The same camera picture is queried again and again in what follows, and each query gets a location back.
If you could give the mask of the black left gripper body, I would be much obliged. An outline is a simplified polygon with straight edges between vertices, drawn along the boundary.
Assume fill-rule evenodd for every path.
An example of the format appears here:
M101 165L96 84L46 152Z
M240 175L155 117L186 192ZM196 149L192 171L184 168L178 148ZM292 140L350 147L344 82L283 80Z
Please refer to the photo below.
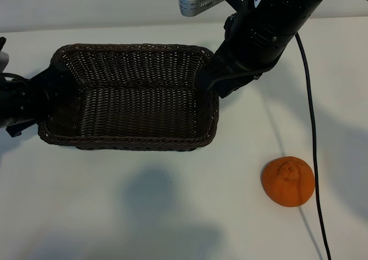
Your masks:
M54 102L52 70L31 79L12 73L1 74L1 127L11 137L45 119Z

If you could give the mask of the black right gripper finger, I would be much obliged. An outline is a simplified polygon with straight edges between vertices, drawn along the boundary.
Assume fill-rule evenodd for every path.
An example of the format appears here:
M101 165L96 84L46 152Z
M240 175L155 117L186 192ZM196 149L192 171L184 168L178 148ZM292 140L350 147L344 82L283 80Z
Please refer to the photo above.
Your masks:
M221 98L229 96L233 91L257 80L262 76L261 72L219 72L218 95Z
M231 55L225 51L217 51L209 63L199 70L196 76L196 88L200 93L214 90L223 93L223 82L232 75Z

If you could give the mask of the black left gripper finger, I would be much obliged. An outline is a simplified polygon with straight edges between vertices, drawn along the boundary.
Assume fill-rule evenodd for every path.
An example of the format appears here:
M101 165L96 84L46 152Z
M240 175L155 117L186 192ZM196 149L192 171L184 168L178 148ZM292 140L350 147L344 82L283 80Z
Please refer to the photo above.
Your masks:
M64 97L77 97L79 86L72 72L64 64L53 64L55 85Z

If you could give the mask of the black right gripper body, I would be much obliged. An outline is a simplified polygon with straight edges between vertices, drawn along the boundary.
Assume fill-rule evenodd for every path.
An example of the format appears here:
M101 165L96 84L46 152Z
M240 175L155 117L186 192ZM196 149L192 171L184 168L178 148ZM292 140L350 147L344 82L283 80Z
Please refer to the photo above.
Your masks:
M309 15L307 0L242 0L215 56L227 66L239 63L246 71L267 70Z

